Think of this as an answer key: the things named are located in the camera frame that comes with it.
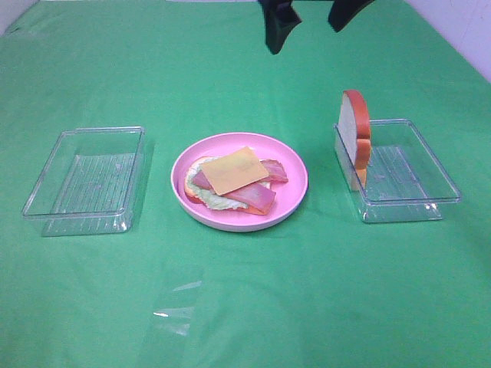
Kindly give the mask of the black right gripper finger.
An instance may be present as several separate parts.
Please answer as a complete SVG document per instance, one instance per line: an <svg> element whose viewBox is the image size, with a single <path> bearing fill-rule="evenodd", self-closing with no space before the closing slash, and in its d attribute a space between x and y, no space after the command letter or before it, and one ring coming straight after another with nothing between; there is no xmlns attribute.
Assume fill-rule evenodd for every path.
<svg viewBox="0 0 491 368"><path fill-rule="evenodd" d="M302 23L289 0L259 0L265 25L265 45L278 54L292 30Z"/></svg>
<svg viewBox="0 0 491 368"><path fill-rule="evenodd" d="M335 0L328 15L328 23L340 32L359 12L374 0Z"/></svg>

